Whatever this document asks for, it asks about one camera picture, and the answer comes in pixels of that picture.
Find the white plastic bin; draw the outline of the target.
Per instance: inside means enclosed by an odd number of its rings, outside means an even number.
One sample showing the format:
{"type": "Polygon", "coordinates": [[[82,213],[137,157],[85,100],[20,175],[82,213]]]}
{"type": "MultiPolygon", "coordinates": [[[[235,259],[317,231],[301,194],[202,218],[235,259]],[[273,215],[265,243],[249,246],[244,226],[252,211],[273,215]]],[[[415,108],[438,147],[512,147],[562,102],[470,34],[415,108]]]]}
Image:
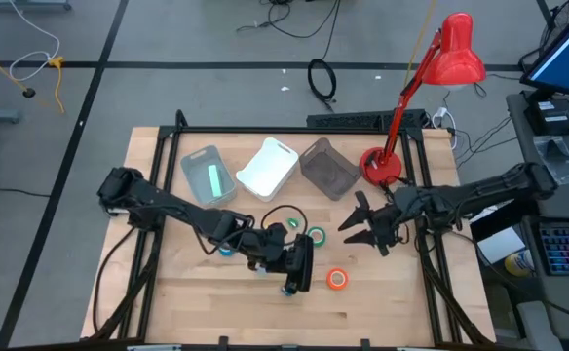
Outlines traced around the white plastic bin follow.
{"type": "Polygon", "coordinates": [[[236,172],[236,179],[259,200],[270,202],[292,175],[298,159],[292,148],[267,137],[247,165],[236,172]]]}

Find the black power strip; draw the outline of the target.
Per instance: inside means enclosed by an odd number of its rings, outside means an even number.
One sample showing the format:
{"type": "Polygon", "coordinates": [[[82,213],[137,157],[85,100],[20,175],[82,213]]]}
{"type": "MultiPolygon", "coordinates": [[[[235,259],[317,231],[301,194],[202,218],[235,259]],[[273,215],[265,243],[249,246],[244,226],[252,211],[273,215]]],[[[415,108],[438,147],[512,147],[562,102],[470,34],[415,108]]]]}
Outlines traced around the black power strip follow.
{"type": "MultiPolygon", "coordinates": [[[[427,117],[423,109],[408,109],[402,113],[401,128],[420,128],[427,117]]],[[[308,115],[309,128],[373,130],[387,132],[394,119],[393,110],[308,115]]]]}

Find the yellow lidded container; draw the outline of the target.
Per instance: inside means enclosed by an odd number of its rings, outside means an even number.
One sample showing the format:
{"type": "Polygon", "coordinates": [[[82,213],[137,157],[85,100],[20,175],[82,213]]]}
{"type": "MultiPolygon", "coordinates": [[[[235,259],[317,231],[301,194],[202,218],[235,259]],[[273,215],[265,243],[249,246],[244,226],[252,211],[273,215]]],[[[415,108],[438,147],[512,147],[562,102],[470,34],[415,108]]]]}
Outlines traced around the yellow lidded container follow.
{"type": "Polygon", "coordinates": [[[535,272],[533,258],[529,250],[508,255],[504,259],[504,267],[508,273],[515,277],[527,277],[535,272]]]}

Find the orange tape roll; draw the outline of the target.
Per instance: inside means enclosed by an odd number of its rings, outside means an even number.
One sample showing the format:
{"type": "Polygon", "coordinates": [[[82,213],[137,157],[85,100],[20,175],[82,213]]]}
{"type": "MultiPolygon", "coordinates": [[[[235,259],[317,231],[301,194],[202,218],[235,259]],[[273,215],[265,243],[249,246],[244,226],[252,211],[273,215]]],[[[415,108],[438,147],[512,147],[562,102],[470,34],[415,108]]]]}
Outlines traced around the orange tape roll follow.
{"type": "Polygon", "coordinates": [[[332,290],[340,291],[348,286],[349,275],[344,269],[335,267],[328,271],[326,282],[332,290]]]}

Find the black stapler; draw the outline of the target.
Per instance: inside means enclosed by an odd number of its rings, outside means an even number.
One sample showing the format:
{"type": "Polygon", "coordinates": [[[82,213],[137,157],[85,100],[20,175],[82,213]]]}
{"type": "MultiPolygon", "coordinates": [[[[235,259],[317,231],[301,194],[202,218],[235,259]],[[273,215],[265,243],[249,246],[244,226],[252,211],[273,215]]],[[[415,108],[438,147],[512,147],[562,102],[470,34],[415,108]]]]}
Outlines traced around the black stapler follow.
{"type": "Polygon", "coordinates": [[[297,234],[293,245],[286,250],[286,289],[294,294],[307,293],[310,290],[313,258],[313,239],[305,234],[297,234]]]}

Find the clear plastic bag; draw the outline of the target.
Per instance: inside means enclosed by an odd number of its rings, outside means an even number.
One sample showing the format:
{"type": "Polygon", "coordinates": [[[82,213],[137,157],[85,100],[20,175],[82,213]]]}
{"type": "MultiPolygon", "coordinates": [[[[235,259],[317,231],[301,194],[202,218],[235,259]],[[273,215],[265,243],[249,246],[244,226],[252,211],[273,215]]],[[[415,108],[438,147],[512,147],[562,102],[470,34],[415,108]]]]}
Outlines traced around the clear plastic bag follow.
{"type": "Polygon", "coordinates": [[[558,185],[569,184],[569,149],[562,136],[534,136],[534,146],[558,185]]]}

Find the mint green stapler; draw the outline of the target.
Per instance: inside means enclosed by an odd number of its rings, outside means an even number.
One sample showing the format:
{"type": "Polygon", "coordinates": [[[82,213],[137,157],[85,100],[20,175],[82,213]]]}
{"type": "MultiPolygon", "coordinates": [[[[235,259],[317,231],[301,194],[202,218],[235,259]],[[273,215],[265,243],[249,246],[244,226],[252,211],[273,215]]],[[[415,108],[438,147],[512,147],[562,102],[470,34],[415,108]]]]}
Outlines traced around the mint green stapler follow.
{"type": "Polygon", "coordinates": [[[209,174],[209,185],[212,197],[213,198],[221,197],[222,196],[221,180],[217,166],[214,164],[209,165],[208,174],[209,174]]]}

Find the white paper sheet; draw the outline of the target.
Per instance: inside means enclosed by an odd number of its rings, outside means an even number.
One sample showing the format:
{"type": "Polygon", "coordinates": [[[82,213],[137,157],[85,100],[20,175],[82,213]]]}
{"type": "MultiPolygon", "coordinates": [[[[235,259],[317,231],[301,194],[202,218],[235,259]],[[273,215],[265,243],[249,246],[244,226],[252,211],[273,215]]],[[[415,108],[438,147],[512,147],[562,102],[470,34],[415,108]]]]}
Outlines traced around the white paper sheet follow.
{"type": "Polygon", "coordinates": [[[478,241],[477,245],[489,263],[496,263],[525,248],[525,243],[512,227],[478,241]]]}

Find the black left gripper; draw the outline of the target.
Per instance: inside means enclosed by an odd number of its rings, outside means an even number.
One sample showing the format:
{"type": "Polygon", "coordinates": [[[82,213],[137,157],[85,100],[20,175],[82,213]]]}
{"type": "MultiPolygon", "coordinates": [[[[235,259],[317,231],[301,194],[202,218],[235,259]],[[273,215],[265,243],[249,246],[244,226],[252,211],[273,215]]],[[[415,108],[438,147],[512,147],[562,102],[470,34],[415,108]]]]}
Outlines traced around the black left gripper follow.
{"type": "Polygon", "coordinates": [[[284,274],[286,280],[285,257],[286,250],[290,247],[290,244],[285,242],[287,234],[287,229],[279,222],[269,224],[265,228],[251,228],[249,269],[256,272],[257,266],[263,266],[267,273],[284,274]]]}

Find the black aluminium table frame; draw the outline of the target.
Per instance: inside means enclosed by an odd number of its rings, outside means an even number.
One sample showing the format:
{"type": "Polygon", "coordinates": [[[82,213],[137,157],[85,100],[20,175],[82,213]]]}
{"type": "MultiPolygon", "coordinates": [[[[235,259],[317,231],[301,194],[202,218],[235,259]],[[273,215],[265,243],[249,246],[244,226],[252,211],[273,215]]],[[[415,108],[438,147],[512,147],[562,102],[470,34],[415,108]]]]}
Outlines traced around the black aluminium table frame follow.
{"type": "MultiPolygon", "coordinates": [[[[185,133],[179,136],[178,160],[172,163],[175,174],[171,192],[190,202],[195,200],[179,160],[210,144],[218,148],[234,173],[246,165],[266,137],[273,137],[298,153],[318,138],[326,137],[353,163],[366,149],[380,146],[385,140],[385,133],[321,136],[320,132],[301,127],[246,128],[252,133],[243,133],[239,128],[230,133],[215,133],[213,127],[195,132],[199,129],[184,129],[185,133]]],[[[457,184],[448,132],[424,130],[423,138],[431,183],[457,184]]],[[[228,336],[233,345],[360,346],[361,339],[370,339],[376,347],[433,346],[425,283],[412,241],[395,246],[386,257],[369,246],[342,243],[361,230],[352,227],[337,232],[354,209],[357,201],[353,192],[359,189],[373,208],[386,201],[382,192],[361,179],[340,201],[333,202],[296,167],[273,202],[262,202],[239,189],[236,198],[226,205],[233,211],[252,214],[258,221],[279,204],[293,204],[304,211],[311,226],[326,231],[327,242],[316,251],[310,292],[291,297],[280,292],[284,275],[256,274],[247,269],[247,260],[237,254],[207,256],[189,226],[168,219],[159,256],[161,263],[151,290],[147,332],[138,336],[145,336],[146,342],[181,344],[215,344],[220,336],[228,336]],[[334,291],[326,283],[326,274],[333,267],[343,268],[349,274],[344,290],[334,291]]],[[[134,235],[110,259],[103,275],[98,306],[101,324],[126,290],[134,235]]],[[[480,332],[495,340],[473,245],[451,234],[443,240],[455,298],[480,332]]]]}

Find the grey plastic bin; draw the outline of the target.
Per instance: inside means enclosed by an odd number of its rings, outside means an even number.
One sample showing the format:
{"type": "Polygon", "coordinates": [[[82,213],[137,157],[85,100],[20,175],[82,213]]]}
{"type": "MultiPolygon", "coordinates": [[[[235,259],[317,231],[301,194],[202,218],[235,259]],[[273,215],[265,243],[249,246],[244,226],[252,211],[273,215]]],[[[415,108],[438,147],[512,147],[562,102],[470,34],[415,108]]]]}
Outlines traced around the grey plastic bin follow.
{"type": "Polygon", "coordinates": [[[193,196],[202,207],[220,207],[236,197],[236,183],[214,145],[184,156],[180,165],[193,196]],[[219,170],[222,190],[222,196],[219,198],[213,198],[210,190],[208,166],[212,164],[219,170]]]}

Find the small black computer box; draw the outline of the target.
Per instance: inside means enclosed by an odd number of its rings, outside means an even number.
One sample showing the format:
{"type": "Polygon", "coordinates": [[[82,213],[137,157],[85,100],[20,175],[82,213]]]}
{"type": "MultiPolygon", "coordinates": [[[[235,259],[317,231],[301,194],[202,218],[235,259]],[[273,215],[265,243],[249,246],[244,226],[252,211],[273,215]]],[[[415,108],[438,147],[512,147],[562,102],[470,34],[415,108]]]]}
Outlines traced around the small black computer box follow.
{"type": "Polygon", "coordinates": [[[569,100],[530,102],[525,116],[536,136],[569,135],[569,100]]]}

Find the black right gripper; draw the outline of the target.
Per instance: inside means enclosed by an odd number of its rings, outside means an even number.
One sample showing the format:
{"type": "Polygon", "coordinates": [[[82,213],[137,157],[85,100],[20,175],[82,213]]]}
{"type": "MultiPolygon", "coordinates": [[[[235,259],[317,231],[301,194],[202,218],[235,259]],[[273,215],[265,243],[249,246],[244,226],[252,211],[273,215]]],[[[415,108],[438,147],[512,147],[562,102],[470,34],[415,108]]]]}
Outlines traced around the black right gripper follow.
{"type": "Polygon", "coordinates": [[[371,231],[368,229],[360,231],[347,237],[343,243],[375,244],[382,256],[387,256],[389,248],[397,243],[407,244],[410,240],[409,230],[406,230],[405,237],[400,237],[398,231],[403,223],[408,222],[418,214],[415,209],[417,195],[418,191],[415,189],[398,189],[394,193],[391,204],[373,211],[371,215],[371,208],[365,194],[362,191],[356,191],[355,197],[359,204],[339,226],[339,229],[348,229],[361,224],[371,216],[369,220],[371,231]]]}

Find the red desk lamp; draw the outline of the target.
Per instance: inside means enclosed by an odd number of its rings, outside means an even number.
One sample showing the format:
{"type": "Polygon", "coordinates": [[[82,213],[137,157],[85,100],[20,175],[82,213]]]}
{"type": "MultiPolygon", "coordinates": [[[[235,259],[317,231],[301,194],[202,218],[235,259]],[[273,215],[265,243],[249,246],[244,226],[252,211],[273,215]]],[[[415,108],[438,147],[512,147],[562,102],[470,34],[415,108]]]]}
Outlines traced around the red desk lamp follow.
{"type": "Polygon", "coordinates": [[[380,186],[398,180],[402,164],[395,152],[403,113],[421,85],[464,86],[481,82],[486,70],[473,51],[474,20],[459,12],[446,17],[414,76],[400,92],[386,144],[370,148],[360,158],[360,171],[369,183],[380,186]]]}

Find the dark translucent plastic bin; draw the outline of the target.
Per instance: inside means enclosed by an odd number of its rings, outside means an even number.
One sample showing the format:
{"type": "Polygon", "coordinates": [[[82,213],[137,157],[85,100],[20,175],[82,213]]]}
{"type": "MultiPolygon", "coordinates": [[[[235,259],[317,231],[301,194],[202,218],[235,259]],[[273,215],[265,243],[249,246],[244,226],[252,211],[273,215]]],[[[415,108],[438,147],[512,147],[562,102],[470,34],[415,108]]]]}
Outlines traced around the dark translucent plastic bin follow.
{"type": "Polygon", "coordinates": [[[299,156],[300,171],[327,198],[339,201],[360,178],[359,167],[339,153],[325,137],[299,156]]]}

